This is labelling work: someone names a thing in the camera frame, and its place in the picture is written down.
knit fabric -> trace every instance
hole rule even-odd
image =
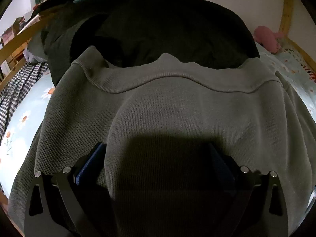
[[[210,236],[230,200],[211,191],[201,147],[212,142],[238,165],[278,173],[289,232],[316,179],[316,125],[301,99],[259,58],[210,69],[162,54],[150,64],[109,66],[93,46],[74,61],[12,187],[9,214],[24,229],[34,172],[73,166],[107,144],[97,183],[80,198],[108,236]]]

clothing pile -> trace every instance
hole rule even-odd
[[[297,227],[316,184],[316,125],[232,11],[204,0],[82,0],[41,40],[56,89],[11,190],[22,230],[34,173],[73,166],[98,142],[104,169],[77,198],[106,236],[211,236],[232,197],[211,191],[205,142],[253,172],[276,171],[289,232]]]

bedsheet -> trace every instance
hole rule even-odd
[[[5,131],[0,145],[0,183],[8,198],[54,90],[47,70],[15,110]]]
[[[260,59],[265,63],[270,70],[279,73],[288,81],[291,86],[296,90],[302,101],[306,105],[309,113],[316,122],[316,83],[314,78],[310,76],[310,70],[306,70],[306,65],[303,61],[300,63],[293,53],[288,50],[273,55],[268,52],[264,47],[256,43],[257,49],[260,54]]]
[[[0,142],[18,105],[48,69],[47,63],[25,63],[0,94]]]

white wall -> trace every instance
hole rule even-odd
[[[0,35],[13,24],[16,18],[22,17],[25,13],[31,11],[34,5],[35,0],[12,0],[0,19]]]
[[[316,61],[316,25],[301,0],[294,0],[288,37]]]

floral bedsheet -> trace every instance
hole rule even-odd
[[[54,90],[47,70],[12,115],[0,145],[0,183],[8,198]]]
[[[279,71],[296,90],[316,122],[316,83],[315,75],[309,70],[301,55],[294,49],[282,47],[276,55],[256,43],[261,61],[275,73]]]

